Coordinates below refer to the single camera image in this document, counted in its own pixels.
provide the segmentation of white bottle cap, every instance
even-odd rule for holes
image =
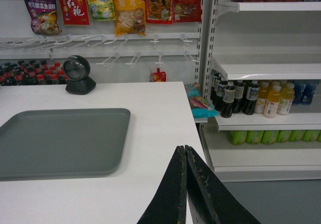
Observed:
[[[261,82],[261,87],[269,87],[269,83],[268,82]]]
[[[281,86],[280,85],[274,85],[273,86],[273,90],[274,91],[280,91],[281,90]]]
[[[288,82],[285,87],[287,88],[294,88],[294,83],[293,82]]]

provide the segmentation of metal peg hook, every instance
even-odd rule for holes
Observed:
[[[132,58],[132,60],[130,61],[130,63],[125,63],[125,64],[126,64],[126,65],[132,65],[131,68],[134,68],[135,65],[136,65],[136,63],[137,63],[137,61],[139,60],[139,58],[140,58],[140,53],[137,52],[137,54]]]
[[[154,48],[156,48],[156,43],[159,42],[159,40],[158,40],[158,35],[155,34],[155,35],[154,35],[154,40],[153,40],[153,41],[150,41],[150,42],[154,42]]]
[[[185,51],[185,58],[188,60],[188,62],[192,61],[192,62],[199,62],[197,60],[195,60],[191,55],[190,53],[188,52],[188,50],[184,50]]]
[[[114,59],[112,62],[110,62],[108,66],[105,66],[105,62],[107,62],[107,61],[108,61],[110,58],[112,58],[112,57],[115,57],[115,59]],[[109,66],[110,66],[113,62],[115,62],[118,58],[120,58],[120,57],[119,57],[118,53],[116,53],[116,54],[108,57],[108,58],[107,58],[106,60],[104,60],[103,62],[101,62],[101,63],[96,63],[96,64],[97,64],[97,65],[104,65],[104,68],[106,68],[106,67],[109,67]]]
[[[189,45],[189,42],[192,42],[191,40],[188,40],[186,37],[185,37],[185,33],[181,33],[181,40],[188,46]]]

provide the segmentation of yellow drink bottle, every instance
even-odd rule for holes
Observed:
[[[288,82],[285,88],[281,92],[280,104],[277,109],[277,113],[280,115],[287,115],[290,112],[290,108],[294,97],[294,83]]]
[[[265,102],[266,102],[267,96],[269,94],[268,88],[269,88],[268,82],[261,82],[259,94],[257,96],[257,101],[255,104],[255,109],[254,109],[254,112],[256,112],[258,114],[263,113]]]
[[[273,86],[272,90],[269,92],[267,97],[263,114],[268,118],[273,118],[276,115],[277,109],[280,104],[280,97],[281,97],[281,86],[275,85]]]

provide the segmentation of green bottle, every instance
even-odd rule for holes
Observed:
[[[277,135],[276,142],[284,143],[288,141],[291,135],[291,130],[280,130],[279,134]]]
[[[265,130],[261,143],[265,145],[274,144],[279,130]]]
[[[245,142],[256,145],[261,142],[263,133],[263,130],[250,130],[247,132]]]
[[[241,145],[245,142],[247,131],[245,130],[232,130],[229,131],[229,140],[232,145]]]

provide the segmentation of red bottle cap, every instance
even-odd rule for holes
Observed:
[[[57,74],[52,74],[51,75],[51,80],[58,80],[58,75]]]
[[[64,71],[63,71],[63,70],[58,70],[58,71],[57,71],[57,74],[58,74],[58,76],[64,75]]]
[[[37,79],[38,80],[44,80],[45,76],[43,74],[39,74],[39,75],[37,75]]]
[[[50,70],[46,70],[45,71],[45,75],[51,75],[51,71]]]

